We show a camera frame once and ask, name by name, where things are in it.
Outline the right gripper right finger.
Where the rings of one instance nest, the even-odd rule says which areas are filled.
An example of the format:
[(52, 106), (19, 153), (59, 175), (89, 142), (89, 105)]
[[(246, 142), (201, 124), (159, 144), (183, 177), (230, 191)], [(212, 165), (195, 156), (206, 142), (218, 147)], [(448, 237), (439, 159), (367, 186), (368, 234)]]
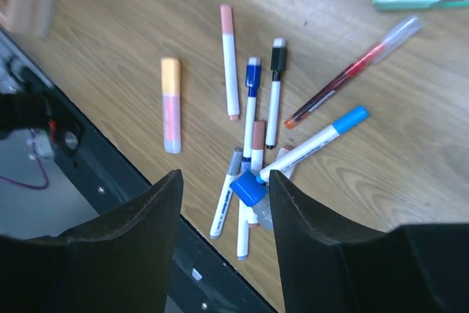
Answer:
[(287, 312), (466, 312), (468, 225), (380, 232), (270, 175), (270, 205)]

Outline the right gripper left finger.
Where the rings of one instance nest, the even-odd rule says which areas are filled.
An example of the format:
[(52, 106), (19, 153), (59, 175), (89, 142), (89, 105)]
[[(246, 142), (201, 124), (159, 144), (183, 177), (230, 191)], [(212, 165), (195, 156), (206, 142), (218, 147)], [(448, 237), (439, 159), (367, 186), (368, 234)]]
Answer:
[(1, 237), (3, 312), (163, 312), (182, 204), (169, 172), (57, 237)]

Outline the orange pink highlighter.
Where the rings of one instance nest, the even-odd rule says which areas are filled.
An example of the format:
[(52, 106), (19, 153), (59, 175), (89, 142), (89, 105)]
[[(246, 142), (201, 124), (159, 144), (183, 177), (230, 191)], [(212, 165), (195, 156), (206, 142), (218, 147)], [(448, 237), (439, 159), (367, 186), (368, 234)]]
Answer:
[(163, 145), (170, 154), (179, 154), (181, 136), (181, 64), (176, 58), (165, 57), (161, 61), (161, 90), (163, 98)]

